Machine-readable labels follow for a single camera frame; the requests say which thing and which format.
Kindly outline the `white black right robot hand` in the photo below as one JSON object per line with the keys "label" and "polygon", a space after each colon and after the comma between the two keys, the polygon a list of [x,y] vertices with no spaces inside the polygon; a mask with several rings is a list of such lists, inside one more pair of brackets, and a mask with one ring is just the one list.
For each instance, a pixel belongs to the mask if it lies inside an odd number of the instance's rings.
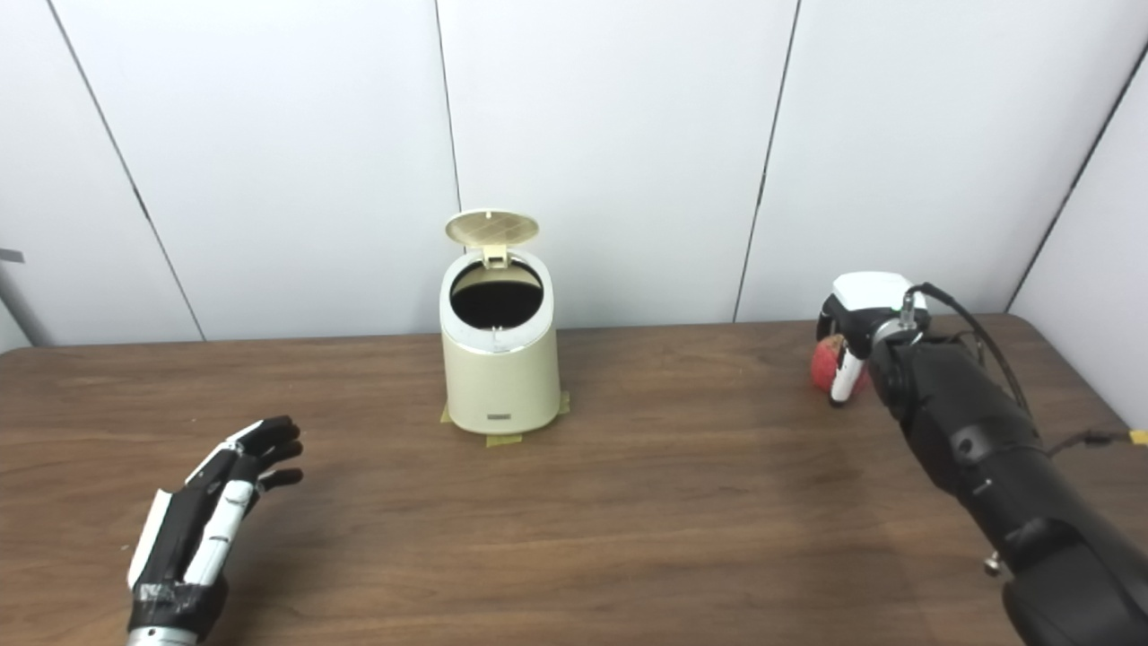
{"label": "white black right robot hand", "polygon": [[844,407],[856,391],[866,365],[881,342],[910,338],[929,330],[932,316],[926,298],[913,291],[905,275],[862,271],[838,275],[823,303],[815,342],[837,336],[835,371],[828,389],[832,407]]}

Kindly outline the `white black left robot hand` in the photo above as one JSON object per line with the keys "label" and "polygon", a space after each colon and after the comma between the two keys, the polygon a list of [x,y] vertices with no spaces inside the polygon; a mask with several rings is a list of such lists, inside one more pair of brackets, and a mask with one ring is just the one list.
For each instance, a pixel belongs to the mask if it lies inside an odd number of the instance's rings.
{"label": "white black left robot hand", "polygon": [[127,645],[201,645],[228,597],[224,567],[239,528],[267,491],[303,478],[278,465],[302,454],[290,417],[271,417],[231,434],[174,492],[152,499],[127,565]]}

